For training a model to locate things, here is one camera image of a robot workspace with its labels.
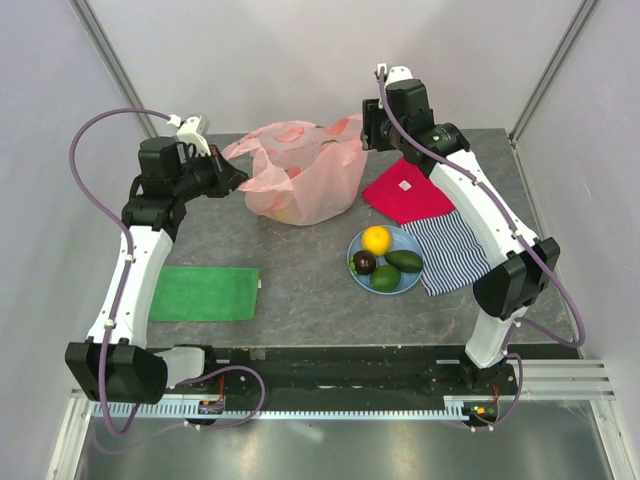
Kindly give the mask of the pink plastic bag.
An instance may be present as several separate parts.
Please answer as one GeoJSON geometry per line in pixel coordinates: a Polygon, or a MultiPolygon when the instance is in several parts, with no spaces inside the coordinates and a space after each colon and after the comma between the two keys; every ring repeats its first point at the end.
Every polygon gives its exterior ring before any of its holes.
{"type": "Polygon", "coordinates": [[[228,145],[222,154],[227,160],[251,157],[250,179],[239,187],[251,212],[275,220],[274,210],[295,205],[295,226],[315,225],[354,203],[367,161],[362,125],[360,114],[331,126],[273,123],[228,145]]]}

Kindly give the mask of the yellow lemon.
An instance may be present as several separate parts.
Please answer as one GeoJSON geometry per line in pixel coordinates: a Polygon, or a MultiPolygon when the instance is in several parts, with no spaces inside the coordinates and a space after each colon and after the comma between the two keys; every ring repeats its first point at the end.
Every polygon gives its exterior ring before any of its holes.
{"type": "Polygon", "coordinates": [[[392,246],[391,233],[385,226],[368,227],[362,233],[361,246],[374,256],[384,256],[392,246]]]}

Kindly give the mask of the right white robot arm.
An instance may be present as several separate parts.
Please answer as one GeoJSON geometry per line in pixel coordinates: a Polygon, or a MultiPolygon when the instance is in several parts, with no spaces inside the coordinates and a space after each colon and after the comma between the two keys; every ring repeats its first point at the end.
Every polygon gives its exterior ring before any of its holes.
{"type": "Polygon", "coordinates": [[[379,76],[380,97],[363,103],[363,146],[401,154],[363,192],[367,204],[415,238],[431,295],[471,286],[479,306],[458,381],[483,392],[506,355],[508,331],[549,283],[560,255],[510,209],[451,123],[438,124],[426,86],[407,69],[379,76]]]}

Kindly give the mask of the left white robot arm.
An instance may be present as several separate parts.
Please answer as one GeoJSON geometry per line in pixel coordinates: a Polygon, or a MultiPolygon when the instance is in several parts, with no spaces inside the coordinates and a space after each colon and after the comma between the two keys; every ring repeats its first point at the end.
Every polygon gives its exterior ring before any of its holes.
{"type": "Polygon", "coordinates": [[[169,388],[186,382],[208,393],[220,378],[209,347],[148,350],[147,324],[187,202],[223,198],[248,176],[196,134],[145,140],[138,161],[140,173],[115,218],[121,245],[103,311],[86,339],[69,343],[65,352],[72,375],[93,401],[156,404],[169,388]]]}

